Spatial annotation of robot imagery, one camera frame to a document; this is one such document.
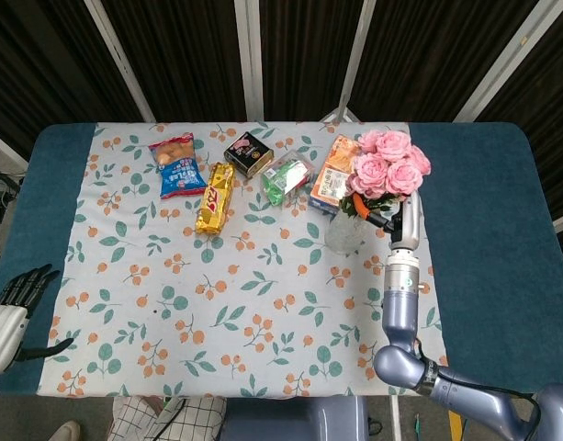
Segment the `right silver robot hand orange fingertips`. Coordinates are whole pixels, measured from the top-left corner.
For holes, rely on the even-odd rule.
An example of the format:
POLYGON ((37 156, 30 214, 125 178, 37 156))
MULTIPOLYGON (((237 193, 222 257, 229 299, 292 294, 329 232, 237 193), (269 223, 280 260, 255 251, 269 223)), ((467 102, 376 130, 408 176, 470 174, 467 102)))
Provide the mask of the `right silver robot hand orange fingertips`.
POLYGON ((418 248, 421 200, 417 191, 401 201, 399 211, 389 220, 371 211, 357 193, 353 194, 353 203, 359 217, 390 235, 389 248, 392 251, 403 249, 414 252, 418 248))

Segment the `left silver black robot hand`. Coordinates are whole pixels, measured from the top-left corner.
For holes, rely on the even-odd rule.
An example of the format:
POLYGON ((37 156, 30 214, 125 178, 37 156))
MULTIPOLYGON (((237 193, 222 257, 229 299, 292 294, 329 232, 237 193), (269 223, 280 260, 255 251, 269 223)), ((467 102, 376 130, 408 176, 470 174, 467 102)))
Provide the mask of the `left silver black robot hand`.
POLYGON ((0 293, 0 375, 15 361, 57 356, 73 344, 72 337, 48 348, 23 348, 24 334, 48 285, 60 274, 51 264, 36 267, 6 283, 0 293))

